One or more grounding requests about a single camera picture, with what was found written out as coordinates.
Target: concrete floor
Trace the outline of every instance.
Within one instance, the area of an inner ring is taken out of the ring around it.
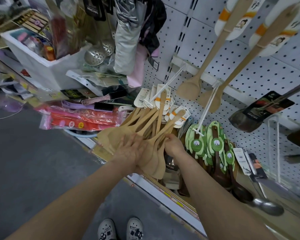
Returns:
[[[10,114],[0,111],[0,117]],[[24,109],[0,120],[0,239],[101,166],[61,131],[40,130],[40,119],[36,111]],[[100,206],[83,239],[97,239],[105,218],[114,220],[125,239],[131,216],[142,221],[144,240],[199,239],[123,181]]]

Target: forearm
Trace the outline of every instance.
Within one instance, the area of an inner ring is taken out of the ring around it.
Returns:
[[[177,162],[209,239],[276,239],[186,152]]]
[[[105,197],[124,176],[122,165],[106,163],[7,239],[81,239]]]

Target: white foam box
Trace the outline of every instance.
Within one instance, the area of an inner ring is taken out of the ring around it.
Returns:
[[[66,72],[80,68],[80,62],[84,61],[84,53],[90,45],[82,47],[79,52],[73,55],[66,55],[58,60],[48,61],[10,35],[16,31],[19,31],[19,29],[4,32],[0,35],[34,80],[43,87],[54,91],[84,87],[78,81],[66,76]]]

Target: hand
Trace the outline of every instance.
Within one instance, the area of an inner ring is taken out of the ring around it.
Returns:
[[[143,140],[143,137],[138,136],[136,133],[132,134],[126,143],[125,136],[121,138],[112,161],[120,165],[124,177],[131,173],[143,173],[137,164],[146,147],[147,143]]]
[[[165,134],[168,139],[165,141],[164,149],[166,153],[177,159],[177,157],[185,152],[182,142],[174,134]]]

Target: person's left hand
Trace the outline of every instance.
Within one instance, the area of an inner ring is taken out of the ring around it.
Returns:
[[[142,174],[143,171],[137,166],[141,155],[147,147],[147,142],[136,133],[132,134],[125,143],[125,136],[121,138],[118,149],[113,155],[112,161],[122,167],[124,176],[131,173]]]

